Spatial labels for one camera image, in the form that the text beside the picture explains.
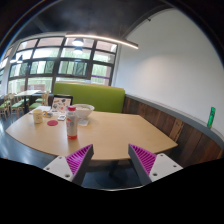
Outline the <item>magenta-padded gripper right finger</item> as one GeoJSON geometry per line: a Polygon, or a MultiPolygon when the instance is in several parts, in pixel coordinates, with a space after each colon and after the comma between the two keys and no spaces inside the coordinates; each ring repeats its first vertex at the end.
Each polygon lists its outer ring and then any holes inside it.
{"type": "Polygon", "coordinates": [[[147,185],[182,169],[164,153],[154,154],[133,144],[128,146],[128,154],[142,185],[147,185]]]}

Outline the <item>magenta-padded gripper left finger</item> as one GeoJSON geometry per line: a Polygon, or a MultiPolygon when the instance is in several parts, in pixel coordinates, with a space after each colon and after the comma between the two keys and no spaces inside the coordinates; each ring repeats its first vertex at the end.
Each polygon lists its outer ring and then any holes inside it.
{"type": "Polygon", "coordinates": [[[44,170],[81,185],[93,155],[93,145],[90,144],[66,157],[56,157],[44,170]]]}

